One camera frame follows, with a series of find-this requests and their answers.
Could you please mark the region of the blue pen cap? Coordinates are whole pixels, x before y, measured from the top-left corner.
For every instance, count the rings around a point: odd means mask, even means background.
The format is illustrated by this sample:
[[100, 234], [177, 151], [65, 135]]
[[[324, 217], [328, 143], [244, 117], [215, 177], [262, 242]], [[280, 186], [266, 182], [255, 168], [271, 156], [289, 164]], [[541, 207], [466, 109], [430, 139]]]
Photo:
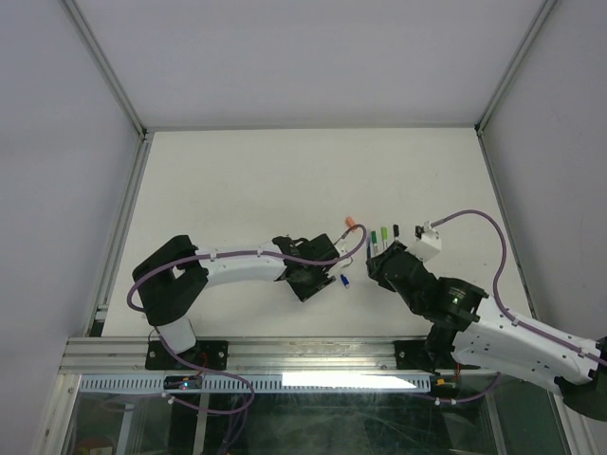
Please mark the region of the blue pen cap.
[[340, 281], [346, 289], [350, 287], [350, 282], [344, 274], [340, 274]]

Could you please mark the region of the white pen light green end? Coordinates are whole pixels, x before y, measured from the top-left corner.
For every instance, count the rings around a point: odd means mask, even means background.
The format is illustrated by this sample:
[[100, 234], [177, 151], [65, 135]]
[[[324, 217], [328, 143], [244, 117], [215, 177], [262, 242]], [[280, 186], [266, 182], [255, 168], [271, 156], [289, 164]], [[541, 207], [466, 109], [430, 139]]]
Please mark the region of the white pen light green end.
[[386, 250], [389, 247], [389, 233], [387, 227], [380, 228], [380, 237], [382, 242], [382, 247]]

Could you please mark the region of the white pen dark green end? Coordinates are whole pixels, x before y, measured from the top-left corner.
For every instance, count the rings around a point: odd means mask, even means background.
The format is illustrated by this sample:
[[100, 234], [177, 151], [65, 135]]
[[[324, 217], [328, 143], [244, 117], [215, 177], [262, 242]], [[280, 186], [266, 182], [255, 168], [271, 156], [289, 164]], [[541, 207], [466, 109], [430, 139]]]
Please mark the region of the white pen dark green end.
[[373, 255], [377, 256], [379, 254], [379, 242], [378, 242], [377, 232], [375, 230], [371, 231], [371, 247], [372, 247]]

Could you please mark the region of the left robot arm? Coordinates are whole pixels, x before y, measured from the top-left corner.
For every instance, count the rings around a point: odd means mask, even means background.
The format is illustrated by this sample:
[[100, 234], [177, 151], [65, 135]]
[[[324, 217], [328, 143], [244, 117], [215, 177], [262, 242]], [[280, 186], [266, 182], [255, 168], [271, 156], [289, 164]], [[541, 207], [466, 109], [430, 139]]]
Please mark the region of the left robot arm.
[[311, 240], [278, 236], [236, 249], [199, 249], [183, 234], [139, 264], [132, 278], [142, 312], [167, 344], [166, 357], [184, 369], [198, 358], [187, 313], [204, 289], [233, 282], [286, 282], [304, 302], [335, 280], [329, 270], [344, 254], [325, 233]]

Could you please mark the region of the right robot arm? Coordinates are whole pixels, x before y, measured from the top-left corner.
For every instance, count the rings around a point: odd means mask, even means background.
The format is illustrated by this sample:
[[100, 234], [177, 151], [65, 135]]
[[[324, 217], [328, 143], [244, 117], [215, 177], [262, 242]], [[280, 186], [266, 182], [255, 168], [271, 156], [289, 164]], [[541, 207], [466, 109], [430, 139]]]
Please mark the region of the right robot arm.
[[571, 410], [606, 419], [606, 341], [568, 335], [503, 310], [496, 296], [457, 278], [437, 277], [401, 243], [366, 262], [369, 278], [397, 293], [432, 328], [407, 357], [436, 373], [455, 365], [521, 379], [563, 400]]

